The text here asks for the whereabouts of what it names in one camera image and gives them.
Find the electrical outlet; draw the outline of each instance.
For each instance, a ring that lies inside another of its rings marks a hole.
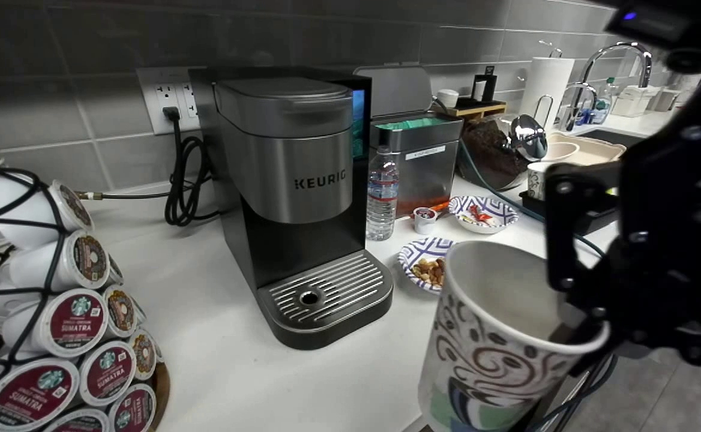
[[[180,112],[180,129],[199,129],[197,99],[183,67],[150,67],[137,70],[143,106],[153,133],[172,133],[172,123],[162,116],[162,109],[175,106]]]

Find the plate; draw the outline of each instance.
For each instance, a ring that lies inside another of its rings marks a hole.
[[[444,288],[444,262],[454,240],[418,238],[398,253],[402,274],[423,290],[438,295]]]
[[[498,234],[516,222],[513,208],[492,198],[454,198],[449,202],[449,213],[454,213],[466,231],[483,236]]]

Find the small kitchen appliance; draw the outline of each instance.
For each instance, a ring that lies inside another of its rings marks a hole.
[[[365,253],[369,80],[205,70],[193,94],[237,198],[226,240],[276,339],[320,348],[382,318],[393,280]]]

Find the gray tile backsplash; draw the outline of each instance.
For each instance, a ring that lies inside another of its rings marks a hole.
[[[419,63],[431,88],[468,91],[497,64],[513,109],[539,39],[585,57],[608,20],[572,0],[0,0],[0,150],[87,190],[165,181],[137,67]]]

